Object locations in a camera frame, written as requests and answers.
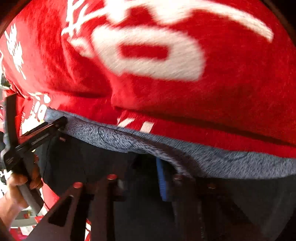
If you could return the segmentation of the person's left hand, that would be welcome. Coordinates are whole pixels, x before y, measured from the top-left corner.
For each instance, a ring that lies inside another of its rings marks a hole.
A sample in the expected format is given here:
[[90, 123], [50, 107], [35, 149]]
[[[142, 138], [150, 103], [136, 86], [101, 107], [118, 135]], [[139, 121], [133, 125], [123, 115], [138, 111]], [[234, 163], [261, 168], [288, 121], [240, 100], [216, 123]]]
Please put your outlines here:
[[[38, 167], [39, 158], [36, 155], [34, 156], [34, 158], [35, 159], [33, 170], [31, 173], [31, 180], [29, 181], [29, 188], [31, 190], [40, 190], [40, 188], [43, 187], [43, 181]], [[18, 211], [23, 210], [29, 206], [19, 190], [19, 186], [26, 184], [27, 181], [27, 177], [22, 174], [16, 173], [12, 173], [7, 180], [8, 191], [4, 195], [4, 199]]]

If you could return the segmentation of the person's left forearm red sleeve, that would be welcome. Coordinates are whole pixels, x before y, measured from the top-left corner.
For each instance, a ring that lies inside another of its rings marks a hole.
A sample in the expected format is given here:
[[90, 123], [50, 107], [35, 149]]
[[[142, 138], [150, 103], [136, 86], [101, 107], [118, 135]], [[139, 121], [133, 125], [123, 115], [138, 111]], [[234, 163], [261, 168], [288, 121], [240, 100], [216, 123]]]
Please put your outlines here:
[[4, 196], [1, 198], [1, 220], [9, 230], [11, 228], [11, 224], [16, 219], [18, 214], [21, 212], [21, 208], [15, 198], [10, 198]]

